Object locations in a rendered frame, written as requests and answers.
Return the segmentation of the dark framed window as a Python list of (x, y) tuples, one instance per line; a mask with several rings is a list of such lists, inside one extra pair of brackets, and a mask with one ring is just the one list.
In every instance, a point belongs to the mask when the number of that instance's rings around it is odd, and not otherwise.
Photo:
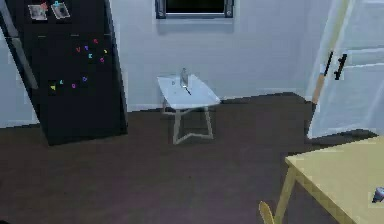
[(155, 0), (157, 19), (232, 18), (234, 0)]

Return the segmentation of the photo with red magnet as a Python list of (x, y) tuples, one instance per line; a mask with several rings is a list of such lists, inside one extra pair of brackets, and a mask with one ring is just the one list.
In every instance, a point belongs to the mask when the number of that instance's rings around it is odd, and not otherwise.
[(32, 20), (43, 21), (47, 19), (48, 7), (46, 3), (29, 5), (28, 9)]

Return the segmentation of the yellow wooden dining table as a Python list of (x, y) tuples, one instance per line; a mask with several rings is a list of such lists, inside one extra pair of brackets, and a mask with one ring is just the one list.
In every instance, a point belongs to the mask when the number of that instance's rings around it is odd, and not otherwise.
[(384, 224), (384, 136), (288, 156), (274, 222), (282, 224), (295, 184), (300, 184), (339, 224)]

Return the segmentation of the white room door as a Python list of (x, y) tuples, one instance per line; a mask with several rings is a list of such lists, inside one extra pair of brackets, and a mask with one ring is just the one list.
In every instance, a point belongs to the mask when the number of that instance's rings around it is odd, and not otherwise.
[[(348, 57), (335, 80), (344, 53)], [(374, 121), (384, 98), (384, 0), (332, 0), (312, 74), (316, 109), (310, 139), (358, 129), (384, 132), (384, 121)]]

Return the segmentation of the small grey shaker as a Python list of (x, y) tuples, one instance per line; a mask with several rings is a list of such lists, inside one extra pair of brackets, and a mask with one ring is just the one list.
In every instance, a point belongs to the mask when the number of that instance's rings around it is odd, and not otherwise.
[(384, 187), (377, 187), (372, 199), (373, 203), (381, 202), (384, 199)]

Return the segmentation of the small white side table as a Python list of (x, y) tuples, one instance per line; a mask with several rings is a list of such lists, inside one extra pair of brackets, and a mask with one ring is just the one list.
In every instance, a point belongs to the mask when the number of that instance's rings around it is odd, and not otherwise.
[[(213, 90), (195, 74), (188, 76), (188, 89), (192, 95), (180, 85), (180, 76), (178, 75), (164, 75), (157, 78), (160, 91), (163, 95), (163, 111), (165, 115), (173, 116), (173, 143), (179, 144), (190, 137), (200, 137), (205, 139), (213, 139), (213, 130), (209, 108), (219, 105), (221, 100), (213, 92)], [(180, 137), (181, 118), (187, 113), (202, 108), (204, 110), (207, 133), (187, 133)]]

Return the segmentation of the photo with blue magnet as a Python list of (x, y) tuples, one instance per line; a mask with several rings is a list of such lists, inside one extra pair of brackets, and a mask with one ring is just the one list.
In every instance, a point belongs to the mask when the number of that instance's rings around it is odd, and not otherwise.
[(51, 9), (57, 19), (65, 19), (70, 17), (69, 11), (64, 2), (55, 1), (51, 5)]

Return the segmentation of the black fridge with magnets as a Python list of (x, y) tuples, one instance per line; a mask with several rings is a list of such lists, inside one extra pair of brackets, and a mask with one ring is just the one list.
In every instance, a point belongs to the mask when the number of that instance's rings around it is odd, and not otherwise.
[[(51, 5), (64, 2), (70, 17)], [(38, 83), (21, 73), (0, 13), (0, 28), (49, 145), (123, 135), (127, 106), (113, 27), (111, 0), (0, 0), (18, 31)], [(46, 3), (47, 19), (32, 20), (29, 5)]]

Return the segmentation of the yellow wooden chair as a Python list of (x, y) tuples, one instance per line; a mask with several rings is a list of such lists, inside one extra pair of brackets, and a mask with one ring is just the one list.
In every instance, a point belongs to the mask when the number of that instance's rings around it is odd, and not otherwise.
[(259, 213), (264, 224), (275, 224), (271, 209), (266, 202), (261, 201), (259, 203)]

